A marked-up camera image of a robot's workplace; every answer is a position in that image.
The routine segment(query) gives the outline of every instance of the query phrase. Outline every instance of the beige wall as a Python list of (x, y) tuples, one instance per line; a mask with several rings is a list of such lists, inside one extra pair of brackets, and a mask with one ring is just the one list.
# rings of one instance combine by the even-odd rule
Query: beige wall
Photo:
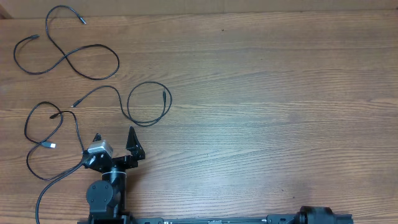
[[(395, 9), (398, 0), (0, 0), (0, 14), (12, 18), (45, 17), (66, 4), (82, 16), (207, 14), (225, 12)], [(60, 11), (57, 16), (72, 16)]]

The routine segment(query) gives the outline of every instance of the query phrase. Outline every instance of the black device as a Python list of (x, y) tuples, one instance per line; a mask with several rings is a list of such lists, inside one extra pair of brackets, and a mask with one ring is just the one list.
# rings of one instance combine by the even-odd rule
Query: black device
[(92, 183), (86, 193), (90, 214), (78, 224), (353, 224), (352, 215), (335, 215), (326, 207), (302, 207), (296, 214), (268, 215), (257, 218), (194, 218), (174, 219), (134, 218), (125, 211), (126, 170), (138, 166), (145, 152), (136, 132), (130, 127), (126, 149), (131, 155), (112, 158), (113, 149), (96, 134), (85, 152), (83, 166), (102, 173), (102, 180)]

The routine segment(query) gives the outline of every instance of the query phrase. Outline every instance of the wooden table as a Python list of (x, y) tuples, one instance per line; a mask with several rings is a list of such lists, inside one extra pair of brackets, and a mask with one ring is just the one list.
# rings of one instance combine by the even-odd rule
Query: wooden table
[[(105, 81), (77, 75), (44, 20), (0, 21), (0, 222), (34, 223), (48, 184), (25, 165), (33, 146), (23, 128), (41, 101), (61, 109), (96, 86), (114, 85), (123, 104), (140, 82), (170, 88), (173, 106), (159, 123), (136, 128), (147, 159), (128, 171), (128, 210), (136, 217), (255, 217), (295, 213), (302, 205), (352, 213), (355, 223), (398, 222), (398, 14), (395, 11), (213, 14), (54, 19), (50, 33), (66, 52), (86, 44), (115, 50), (121, 66)], [(81, 72), (103, 77), (116, 67), (104, 49), (70, 56)], [(162, 89), (134, 92), (137, 119), (160, 114)], [(103, 89), (73, 111), (86, 147), (101, 133), (126, 154), (132, 124), (116, 94)], [(46, 137), (59, 120), (39, 108), (28, 134)], [(73, 118), (65, 115), (32, 168), (50, 177), (81, 157)], [(55, 184), (40, 204), (42, 223), (87, 218), (86, 188), (100, 179), (83, 168)]]

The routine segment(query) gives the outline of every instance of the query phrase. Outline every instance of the table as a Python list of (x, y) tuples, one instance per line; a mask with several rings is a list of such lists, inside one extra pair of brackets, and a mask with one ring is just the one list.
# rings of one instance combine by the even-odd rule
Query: table
[[(33, 146), (26, 116), (41, 101), (62, 110), (100, 85), (113, 85), (125, 107), (143, 81), (165, 84), (173, 106), (149, 128), (136, 128), (147, 159), (128, 171), (127, 208), (136, 217), (255, 217), (295, 213), (302, 205), (352, 213), (355, 223), (398, 222), (398, 25), (395, 11), (280, 12), (54, 19), (50, 33), (65, 51), (104, 44), (116, 51), (115, 76), (91, 81), (66, 62), (43, 75), (61, 53), (44, 20), (0, 21), (0, 222), (34, 223), (48, 184), (25, 165)], [(103, 77), (116, 68), (104, 49), (70, 56), (79, 71)], [(134, 92), (137, 119), (160, 114), (162, 89)], [(125, 155), (132, 123), (115, 92), (103, 89), (72, 109), (85, 147), (95, 133)], [(40, 140), (58, 124), (39, 108), (28, 135)], [(66, 114), (32, 168), (47, 177), (81, 157)], [(86, 188), (99, 173), (80, 168), (40, 204), (42, 223), (87, 218)]]

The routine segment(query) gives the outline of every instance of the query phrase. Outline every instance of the wooden tabletop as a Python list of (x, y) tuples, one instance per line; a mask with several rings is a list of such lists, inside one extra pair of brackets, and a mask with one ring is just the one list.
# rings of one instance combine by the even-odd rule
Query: wooden tabletop
[[(43, 19), (0, 21), (0, 223), (35, 223), (37, 197), (48, 184), (27, 169), (34, 146), (24, 137), (34, 105), (62, 110), (100, 85), (113, 85), (125, 107), (131, 88), (152, 80), (173, 96), (170, 112), (136, 127), (147, 159), (127, 173), (127, 209), (136, 217), (255, 217), (295, 213), (302, 205), (352, 213), (355, 224), (398, 222), (398, 14), (396, 11), (87, 17), (50, 22), (68, 52), (104, 44), (120, 69), (104, 81), (77, 75), (45, 35)], [(107, 76), (116, 59), (105, 49), (70, 56), (92, 77)], [(136, 119), (162, 110), (162, 88), (147, 85), (131, 100)], [(88, 147), (96, 133), (126, 154), (132, 123), (112, 89), (77, 108)], [(36, 140), (59, 122), (48, 106), (28, 126)], [(30, 163), (50, 177), (81, 157), (73, 117)], [(55, 184), (40, 204), (41, 223), (88, 217), (87, 187), (100, 173), (80, 168)]]

